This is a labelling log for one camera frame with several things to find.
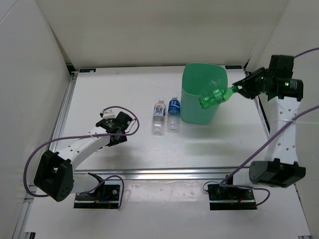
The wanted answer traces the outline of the clear plastic bottle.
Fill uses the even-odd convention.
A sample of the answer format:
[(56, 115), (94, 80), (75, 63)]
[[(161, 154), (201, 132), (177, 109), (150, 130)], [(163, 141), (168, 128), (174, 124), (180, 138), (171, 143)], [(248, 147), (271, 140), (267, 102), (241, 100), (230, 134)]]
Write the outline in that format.
[(221, 88), (223, 84), (219, 80), (205, 80), (198, 86), (198, 96), (208, 96), (213, 93), (213, 91)]

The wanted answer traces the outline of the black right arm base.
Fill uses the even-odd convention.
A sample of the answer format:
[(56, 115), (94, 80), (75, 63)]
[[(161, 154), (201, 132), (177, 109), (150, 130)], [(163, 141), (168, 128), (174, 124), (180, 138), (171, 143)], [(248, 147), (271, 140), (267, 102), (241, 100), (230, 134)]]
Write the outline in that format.
[(256, 201), (251, 189), (221, 187), (215, 181), (203, 185), (208, 193), (211, 211), (256, 210)]

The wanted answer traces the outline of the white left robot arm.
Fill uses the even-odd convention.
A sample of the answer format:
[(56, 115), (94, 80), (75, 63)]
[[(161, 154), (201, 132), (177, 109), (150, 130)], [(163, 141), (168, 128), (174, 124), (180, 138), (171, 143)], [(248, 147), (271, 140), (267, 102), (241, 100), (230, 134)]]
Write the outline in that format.
[(87, 192), (93, 199), (103, 197), (105, 188), (100, 178), (91, 174), (75, 177), (75, 169), (89, 156), (103, 147), (127, 141), (126, 130), (134, 121), (125, 112), (114, 115), (111, 110), (100, 113), (99, 120), (87, 134), (58, 138), (58, 141), (76, 141), (56, 152), (47, 150), (41, 156), (33, 183), (57, 202), (72, 193)]

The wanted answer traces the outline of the green plastic bottle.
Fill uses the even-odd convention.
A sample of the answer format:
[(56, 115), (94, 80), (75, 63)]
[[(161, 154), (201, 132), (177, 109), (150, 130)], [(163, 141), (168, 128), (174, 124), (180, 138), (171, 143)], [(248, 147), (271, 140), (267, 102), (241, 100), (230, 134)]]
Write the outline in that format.
[(199, 102), (203, 109), (208, 109), (228, 101), (232, 97), (232, 95), (237, 93), (238, 91), (239, 88), (237, 86), (232, 86), (225, 89), (217, 89), (214, 90), (210, 95), (202, 96), (199, 99)]

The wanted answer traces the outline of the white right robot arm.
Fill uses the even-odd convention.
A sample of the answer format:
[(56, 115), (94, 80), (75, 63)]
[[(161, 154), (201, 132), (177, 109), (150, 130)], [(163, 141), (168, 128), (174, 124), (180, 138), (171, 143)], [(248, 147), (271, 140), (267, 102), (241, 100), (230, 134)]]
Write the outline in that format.
[(264, 160), (250, 160), (249, 170), (240, 169), (224, 186), (224, 194), (229, 199), (242, 193), (241, 186), (287, 188), (306, 175), (305, 167), (298, 164), (293, 122), (304, 96), (304, 84), (302, 80), (293, 79), (293, 67), (293, 56), (273, 55), (267, 69), (260, 68), (235, 83), (241, 87), (239, 93), (248, 99), (261, 93), (267, 95), (270, 142), (266, 143)]

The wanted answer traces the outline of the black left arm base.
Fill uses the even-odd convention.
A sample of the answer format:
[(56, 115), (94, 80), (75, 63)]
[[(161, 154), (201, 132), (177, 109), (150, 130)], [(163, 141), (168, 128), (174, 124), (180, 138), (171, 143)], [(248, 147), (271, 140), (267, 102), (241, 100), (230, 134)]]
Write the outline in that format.
[(75, 194), (73, 208), (75, 209), (119, 209), (124, 196), (124, 180), (118, 175), (103, 179), (94, 173), (85, 174), (93, 179), (88, 190)]

